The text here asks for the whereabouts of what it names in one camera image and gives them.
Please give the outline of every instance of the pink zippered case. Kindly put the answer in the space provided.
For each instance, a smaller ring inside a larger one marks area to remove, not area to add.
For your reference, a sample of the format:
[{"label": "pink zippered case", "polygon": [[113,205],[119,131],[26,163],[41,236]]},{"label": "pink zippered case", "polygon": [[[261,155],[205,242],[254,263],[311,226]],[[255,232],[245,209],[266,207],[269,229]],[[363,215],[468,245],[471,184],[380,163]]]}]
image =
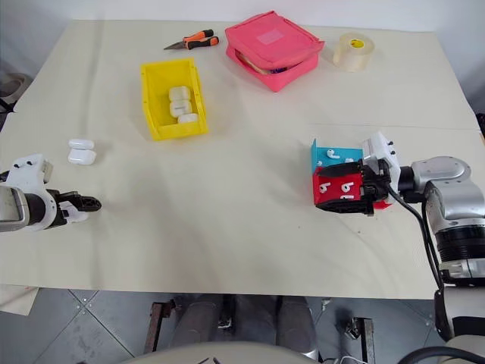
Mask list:
[{"label": "pink zippered case", "polygon": [[227,55],[274,92],[317,67],[324,47],[319,38],[274,11],[227,28],[226,36]]}]

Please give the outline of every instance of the floor tile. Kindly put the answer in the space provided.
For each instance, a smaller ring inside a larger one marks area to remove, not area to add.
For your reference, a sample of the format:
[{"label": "floor tile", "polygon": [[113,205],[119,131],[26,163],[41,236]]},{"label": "floor tile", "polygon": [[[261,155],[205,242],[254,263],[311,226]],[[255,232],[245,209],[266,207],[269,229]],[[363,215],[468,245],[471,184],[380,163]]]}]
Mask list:
[{"label": "floor tile", "polygon": [[308,302],[308,307],[310,308],[311,317],[313,317],[314,322],[317,322],[331,301],[332,299],[330,297],[306,297],[306,302]]},{"label": "floor tile", "polygon": [[400,300],[428,321],[434,321],[434,300]]},{"label": "floor tile", "polygon": [[82,310],[35,364],[118,364],[132,356],[89,313]]},{"label": "floor tile", "polygon": [[[438,335],[435,327],[430,327],[430,333],[426,338],[426,342],[424,343],[425,347],[441,347],[445,345],[445,341]],[[428,358],[425,360],[421,360],[419,364],[437,364],[438,358]]]},{"label": "floor tile", "polygon": [[399,300],[332,299],[317,323],[321,355],[361,357],[360,340],[342,335],[342,322],[367,317],[374,323],[376,362],[397,362],[424,345],[430,327]]},{"label": "floor tile", "polygon": [[41,288],[28,316],[0,312],[0,362],[32,363],[79,311],[68,290]]},{"label": "floor tile", "polygon": [[143,354],[154,302],[166,302],[171,293],[99,291],[86,308],[132,353]]},{"label": "floor tile", "polygon": [[97,290],[69,290],[83,305],[86,305],[98,292]]}]

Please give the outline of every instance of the white earbud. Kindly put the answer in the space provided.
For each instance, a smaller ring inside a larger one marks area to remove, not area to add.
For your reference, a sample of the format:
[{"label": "white earbud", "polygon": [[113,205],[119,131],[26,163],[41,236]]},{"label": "white earbud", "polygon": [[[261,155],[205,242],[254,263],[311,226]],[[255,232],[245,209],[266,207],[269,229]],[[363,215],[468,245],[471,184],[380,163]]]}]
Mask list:
[{"label": "white earbud", "polygon": [[353,185],[354,185],[353,182],[348,182],[347,184],[343,184],[342,185],[342,192],[349,192],[350,187],[352,187]]},{"label": "white earbud", "polygon": [[340,159],[339,155],[335,155],[335,151],[333,149],[327,150],[327,157],[332,159]]},{"label": "white earbud", "polygon": [[91,149],[94,148],[94,142],[88,139],[71,139],[69,140],[69,147],[71,148],[67,160],[75,165],[91,165],[95,158],[96,152]]},{"label": "white earbud", "polygon": [[327,192],[327,187],[330,186],[330,182],[326,182],[325,184],[320,185],[320,193],[326,193]]}]

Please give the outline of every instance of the tape roll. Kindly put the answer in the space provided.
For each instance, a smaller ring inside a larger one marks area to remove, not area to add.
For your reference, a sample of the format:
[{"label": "tape roll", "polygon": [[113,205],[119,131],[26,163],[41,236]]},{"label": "tape roll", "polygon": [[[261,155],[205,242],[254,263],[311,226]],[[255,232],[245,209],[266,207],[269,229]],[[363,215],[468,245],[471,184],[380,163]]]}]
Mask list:
[{"label": "tape roll", "polygon": [[348,72],[362,71],[367,66],[374,48],[374,42],[362,34],[343,34],[333,55],[333,63]]}]

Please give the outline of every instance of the white table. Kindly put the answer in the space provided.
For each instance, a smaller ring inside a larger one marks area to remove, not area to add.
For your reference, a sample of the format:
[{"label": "white table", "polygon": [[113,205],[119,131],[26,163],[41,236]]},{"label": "white table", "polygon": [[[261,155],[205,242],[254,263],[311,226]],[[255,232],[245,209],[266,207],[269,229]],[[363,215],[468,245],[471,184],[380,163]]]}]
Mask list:
[{"label": "white table", "polygon": [[[225,56],[230,24],[74,21],[0,133],[2,166],[43,153],[50,188],[102,201],[88,221],[0,236],[0,283],[170,292],[431,298],[418,225],[400,206],[336,215],[312,204],[310,145],[358,147],[381,130],[403,165],[435,155],[467,161],[485,190],[474,115],[432,33],[362,30],[376,43],[366,71],[327,59],[272,93]],[[163,51],[212,28],[222,44]],[[194,57],[209,133],[152,142],[139,66]],[[67,141],[99,157],[67,162]]]}]

